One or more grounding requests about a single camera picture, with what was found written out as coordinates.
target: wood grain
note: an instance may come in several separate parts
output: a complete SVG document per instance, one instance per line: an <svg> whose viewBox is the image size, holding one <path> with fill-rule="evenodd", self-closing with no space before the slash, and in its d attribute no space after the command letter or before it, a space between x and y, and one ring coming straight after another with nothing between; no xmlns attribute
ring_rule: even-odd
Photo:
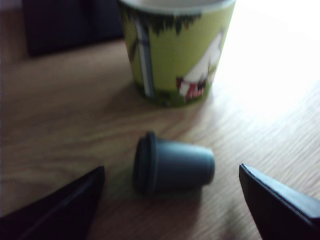
<svg viewBox="0 0 320 240"><path fill-rule="evenodd" d="M258 2L236 4L212 93L183 108L136 93L123 41L28 58L21 12L2 13L1 214L99 165L109 179L91 240L260 239L242 162L320 199L319 20ZM147 130L212 148L213 183L183 196L136 195L133 158Z"/></svg>

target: cup illustration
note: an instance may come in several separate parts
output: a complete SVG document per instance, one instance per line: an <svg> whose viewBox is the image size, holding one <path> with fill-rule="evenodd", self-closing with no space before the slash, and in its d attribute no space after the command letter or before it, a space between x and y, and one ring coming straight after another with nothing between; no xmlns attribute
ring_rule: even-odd
<svg viewBox="0 0 320 240"><path fill-rule="evenodd" d="M118 5L138 91L165 106L205 97L235 0L118 0Z"/></svg>

